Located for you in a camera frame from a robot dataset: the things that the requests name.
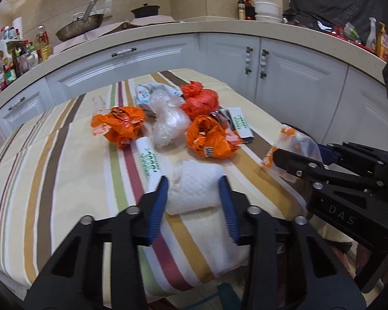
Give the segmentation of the orange white clear wrapper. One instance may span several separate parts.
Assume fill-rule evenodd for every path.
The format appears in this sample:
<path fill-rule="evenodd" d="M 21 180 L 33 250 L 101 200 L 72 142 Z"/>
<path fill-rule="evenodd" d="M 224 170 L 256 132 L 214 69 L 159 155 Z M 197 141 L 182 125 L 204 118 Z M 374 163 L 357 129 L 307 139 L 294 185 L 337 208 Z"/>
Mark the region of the orange white clear wrapper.
<path fill-rule="evenodd" d="M 291 183 L 295 183 L 298 177 L 297 175 L 288 174 L 285 170 L 275 165 L 273 161 L 273 153 L 277 149 L 287 150 L 294 154 L 322 162 L 319 147 L 312 137 L 293 126 L 283 124 L 278 136 L 278 140 L 266 153 L 265 158 L 262 160 L 261 166 L 269 174 L 279 176 L 285 181 Z"/>

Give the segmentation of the orange bag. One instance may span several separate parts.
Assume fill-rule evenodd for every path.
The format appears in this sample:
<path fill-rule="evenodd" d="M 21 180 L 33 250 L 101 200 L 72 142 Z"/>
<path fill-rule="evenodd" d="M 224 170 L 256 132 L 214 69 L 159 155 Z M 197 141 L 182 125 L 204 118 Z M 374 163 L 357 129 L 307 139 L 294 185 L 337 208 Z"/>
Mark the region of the orange bag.
<path fill-rule="evenodd" d="M 227 159 L 243 144 L 242 139 L 230 127 L 222 127 L 207 115 L 194 119 L 185 134 L 188 148 L 201 158 Z"/>
<path fill-rule="evenodd" d="M 124 149 L 139 137 L 145 122 L 145 113 L 133 106 L 117 106 L 92 116 L 94 136 L 103 135 L 119 149 Z"/>

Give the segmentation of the white paper towel wad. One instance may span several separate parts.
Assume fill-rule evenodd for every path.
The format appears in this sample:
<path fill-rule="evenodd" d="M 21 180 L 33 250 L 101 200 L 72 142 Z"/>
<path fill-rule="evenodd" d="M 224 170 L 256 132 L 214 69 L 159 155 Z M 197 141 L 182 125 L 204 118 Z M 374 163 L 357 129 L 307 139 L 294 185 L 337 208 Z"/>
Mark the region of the white paper towel wad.
<path fill-rule="evenodd" d="M 219 180 L 225 174 L 221 165 L 179 160 L 168 189 L 166 212 L 179 215 L 217 207 L 220 205 Z"/>

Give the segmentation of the red plastic bag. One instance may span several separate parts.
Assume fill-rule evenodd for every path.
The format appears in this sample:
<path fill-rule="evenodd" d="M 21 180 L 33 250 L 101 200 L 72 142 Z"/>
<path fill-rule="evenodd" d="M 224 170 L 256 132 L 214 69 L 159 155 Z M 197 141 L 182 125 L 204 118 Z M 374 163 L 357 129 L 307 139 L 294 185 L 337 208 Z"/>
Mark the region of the red plastic bag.
<path fill-rule="evenodd" d="M 200 115 L 209 115 L 219 109 L 219 96 L 216 91 L 204 88 L 197 81 L 180 86 L 183 92 L 184 103 L 180 109 L 194 121 Z"/>

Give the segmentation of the white green packet right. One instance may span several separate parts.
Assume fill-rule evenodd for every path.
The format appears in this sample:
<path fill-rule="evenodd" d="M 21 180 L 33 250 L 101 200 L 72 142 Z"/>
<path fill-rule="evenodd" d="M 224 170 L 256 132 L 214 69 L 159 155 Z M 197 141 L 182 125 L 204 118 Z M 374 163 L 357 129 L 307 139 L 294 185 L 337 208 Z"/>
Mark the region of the white green packet right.
<path fill-rule="evenodd" d="M 246 118 L 240 107 L 228 107 L 235 131 L 240 136 L 244 144 L 251 143 L 254 140 L 254 135 L 246 121 Z"/>

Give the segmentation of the white green packet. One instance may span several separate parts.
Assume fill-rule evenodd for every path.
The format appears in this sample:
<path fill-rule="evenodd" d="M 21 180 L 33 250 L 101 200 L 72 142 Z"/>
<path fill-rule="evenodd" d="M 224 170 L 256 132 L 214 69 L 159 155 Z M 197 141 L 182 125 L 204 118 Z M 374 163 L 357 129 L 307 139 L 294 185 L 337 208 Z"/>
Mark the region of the white green packet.
<path fill-rule="evenodd" d="M 162 177 L 162 170 L 154 147 L 151 144 L 151 140 L 145 136 L 138 138 L 135 141 L 135 145 L 147 180 L 146 192 L 153 192 L 156 190 Z"/>
<path fill-rule="evenodd" d="M 246 121 L 246 118 L 240 107 L 228 107 L 235 131 L 240 136 L 244 144 L 251 143 L 254 140 L 254 135 Z"/>

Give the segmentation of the silver foil wrapper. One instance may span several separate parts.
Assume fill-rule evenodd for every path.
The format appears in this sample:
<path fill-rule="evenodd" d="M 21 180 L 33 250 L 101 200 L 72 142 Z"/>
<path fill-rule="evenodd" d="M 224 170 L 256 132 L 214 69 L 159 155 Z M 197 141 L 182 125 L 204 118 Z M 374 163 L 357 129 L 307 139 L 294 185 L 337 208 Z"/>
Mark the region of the silver foil wrapper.
<path fill-rule="evenodd" d="M 215 119 L 223 129 L 236 130 L 227 109 L 220 107 L 217 111 L 211 112 L 210 116 Z"/>

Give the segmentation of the white green packet left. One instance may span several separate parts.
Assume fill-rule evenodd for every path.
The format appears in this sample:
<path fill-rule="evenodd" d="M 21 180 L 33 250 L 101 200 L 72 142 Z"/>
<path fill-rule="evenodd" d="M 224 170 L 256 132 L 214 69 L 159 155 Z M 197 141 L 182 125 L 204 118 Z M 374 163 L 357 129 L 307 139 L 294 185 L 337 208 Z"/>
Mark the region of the white green packet left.
<path fill-rule="evenodd" d="M 135 141 L 135 145 L 147 180 L 146 192 L 153 192 L 156 190 L 162 177 L 162 170 L 154 147 L 151 144 L 151 140 L 145 136 L 138 138 Z"/>

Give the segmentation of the white spray bottle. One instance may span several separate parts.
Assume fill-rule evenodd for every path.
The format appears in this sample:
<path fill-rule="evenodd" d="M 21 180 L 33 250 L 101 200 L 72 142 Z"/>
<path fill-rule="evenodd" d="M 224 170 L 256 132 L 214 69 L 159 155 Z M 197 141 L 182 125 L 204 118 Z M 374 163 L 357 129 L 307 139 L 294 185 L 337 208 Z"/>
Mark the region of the white spray bottle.
<path fill-rule="evenodd" d="M 371 52 L 376 52 L 376 19 L 370 18 L 370 31 L 367 37 L 365 46 L 370 49 Z"/>

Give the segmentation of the striped tablecloth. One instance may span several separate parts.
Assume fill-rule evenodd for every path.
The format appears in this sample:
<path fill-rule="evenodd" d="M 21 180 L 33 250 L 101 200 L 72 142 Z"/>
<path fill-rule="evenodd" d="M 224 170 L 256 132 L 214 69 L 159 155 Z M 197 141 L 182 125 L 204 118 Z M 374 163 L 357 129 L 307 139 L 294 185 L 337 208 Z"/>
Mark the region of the striped tablecloth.
<path fill-rule="evenodd" d="M 81 217 L 114 216 L 147 191 L 137 148 L 120 150 L 94 136 L 90 122 L 95 98 L 108 106 L 131 106 L 135 87 L 153 81 L 171 86 L 197 81 L 215 90 L 223 107 L 241 108 L 254 140 L 220 161 L 232 188 L 277 218 L 303 212 L 302 191 L 269 176 L 261 165 L 281 124 L 226 83 L 192 69 L 120 81 L 31 119 L 0 149 L 0 280 L 18 296 Z M 154 300 L 204 285 L 244 265 L 247 256 L 247 248 L 228 236 L 219 208 L 165 215 L 154 244 L 139 249 L 146 296 Z"/>

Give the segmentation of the yellow soap bottle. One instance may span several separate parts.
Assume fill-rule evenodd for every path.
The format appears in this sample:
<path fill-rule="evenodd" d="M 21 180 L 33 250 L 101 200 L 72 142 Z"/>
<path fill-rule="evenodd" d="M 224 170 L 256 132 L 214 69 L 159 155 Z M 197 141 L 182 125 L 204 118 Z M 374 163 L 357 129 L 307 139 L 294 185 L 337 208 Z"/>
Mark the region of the yellow soap bottle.
<path fill-rule="evenodd" d="M 376 54 L 380 59 L 388 61 L 388 34 L 385 29 L 385 24 L 380 22 L 380 32 L 377 37 Z"/>

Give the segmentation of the clear crumpled plastic bag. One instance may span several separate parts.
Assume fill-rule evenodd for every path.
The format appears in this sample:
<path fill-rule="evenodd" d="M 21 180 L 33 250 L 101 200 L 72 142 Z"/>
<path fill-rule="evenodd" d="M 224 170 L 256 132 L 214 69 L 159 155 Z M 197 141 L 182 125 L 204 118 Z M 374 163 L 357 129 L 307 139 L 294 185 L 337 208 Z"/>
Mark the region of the clear crumpled plastic bag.
<path fill-rule="evenodd" d="M 155 114 L 152 138 L 156 147 L 162 148 L 186 132 L 191 124 L 188 115 L 181 109 L 182 97 L 168 95 L 164 90 L 155 90 L 149 98 L 149 107 Z"/>

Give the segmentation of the blue white foil pouch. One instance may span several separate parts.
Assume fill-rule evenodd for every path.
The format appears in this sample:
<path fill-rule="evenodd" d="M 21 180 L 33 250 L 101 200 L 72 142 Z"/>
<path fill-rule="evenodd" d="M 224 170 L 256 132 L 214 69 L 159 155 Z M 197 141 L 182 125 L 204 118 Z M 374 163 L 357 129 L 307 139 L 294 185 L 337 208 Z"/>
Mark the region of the blue white foil pouch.
<path fill-rule="evenodd" d="M 138 84 L 135 87 L 135 104 L 136 105 L 148 105 L 150 95 L 156 91 L 162 90 L 168 96 L 178 96 L 182 97 L 183 92 L 179 87 L 165 85 L 164 83 L 146 83 L 146 84 Z"/>

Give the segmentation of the dark sauce bottle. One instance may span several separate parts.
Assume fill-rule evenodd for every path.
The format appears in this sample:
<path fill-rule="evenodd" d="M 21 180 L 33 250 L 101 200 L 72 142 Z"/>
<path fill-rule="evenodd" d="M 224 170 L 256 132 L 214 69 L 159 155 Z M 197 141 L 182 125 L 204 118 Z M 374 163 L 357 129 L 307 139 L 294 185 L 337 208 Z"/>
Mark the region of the dark sauce bottle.
<path fill-rule="evenodd" d="M 238 16 L 239 20 L 244 20 L 246 18 L 245 1 L 244 0 L 237 1 L 237 16 Z"/>

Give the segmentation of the white condiment rack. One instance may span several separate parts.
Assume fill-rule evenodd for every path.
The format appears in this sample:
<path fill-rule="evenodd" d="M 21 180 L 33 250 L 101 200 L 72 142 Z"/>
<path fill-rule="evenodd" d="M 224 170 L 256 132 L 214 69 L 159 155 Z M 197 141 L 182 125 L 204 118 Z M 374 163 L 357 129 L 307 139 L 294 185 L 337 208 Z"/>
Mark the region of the white condiment rack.
<path fill-rule="evenodd" d="M 20 54 L 24 48 L 24 40 L 7 39 L 0 41 L 0 75 L 6 85 L 10 85 L 23 75 Z"/>

